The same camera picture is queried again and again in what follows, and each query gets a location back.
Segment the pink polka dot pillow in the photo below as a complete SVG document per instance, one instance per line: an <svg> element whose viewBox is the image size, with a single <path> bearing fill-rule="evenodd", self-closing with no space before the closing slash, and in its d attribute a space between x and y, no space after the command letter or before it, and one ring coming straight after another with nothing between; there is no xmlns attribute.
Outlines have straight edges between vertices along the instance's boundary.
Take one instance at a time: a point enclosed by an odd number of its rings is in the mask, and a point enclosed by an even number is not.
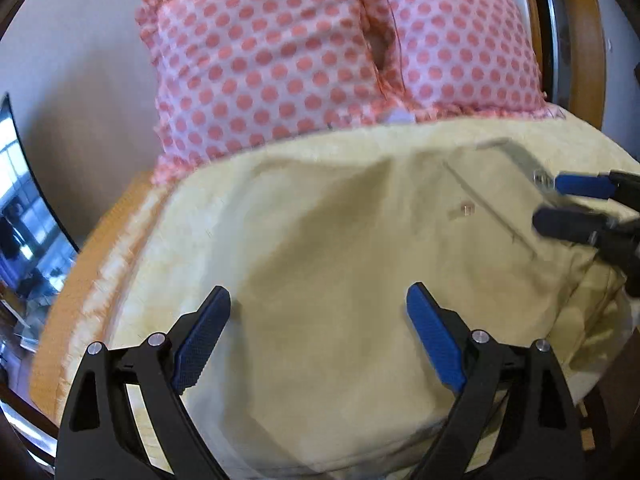
<svg viewBox="0 0 640 480"><path fill-rule="evenodd" d="M514 0L361 0L386 51L378 70L416 122L560 118Z"/></svg>

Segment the flat screen television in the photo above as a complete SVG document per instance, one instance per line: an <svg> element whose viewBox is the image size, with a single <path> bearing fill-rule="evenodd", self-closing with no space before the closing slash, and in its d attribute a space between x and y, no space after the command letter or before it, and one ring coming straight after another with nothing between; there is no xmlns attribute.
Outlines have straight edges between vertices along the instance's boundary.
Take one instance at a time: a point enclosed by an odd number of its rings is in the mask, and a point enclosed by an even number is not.
<svg viewBox="0 0 640 480"><path fill-rule="evenodd" d="M49 307L78 255L42 194L17 131L9 96L1 98L1 281L28 304Z"/></svg>

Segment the wooden door frame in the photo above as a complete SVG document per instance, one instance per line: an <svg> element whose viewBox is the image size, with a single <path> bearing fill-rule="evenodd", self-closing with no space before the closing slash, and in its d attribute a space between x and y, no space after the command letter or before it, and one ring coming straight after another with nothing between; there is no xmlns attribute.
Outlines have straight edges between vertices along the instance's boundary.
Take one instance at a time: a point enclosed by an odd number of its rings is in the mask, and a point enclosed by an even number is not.
<svg viewBox="0 0 640 480"><path fill-rule="evenodd" d="M550 102L600 129L606 61L598 0L515 0Z"/></svg>

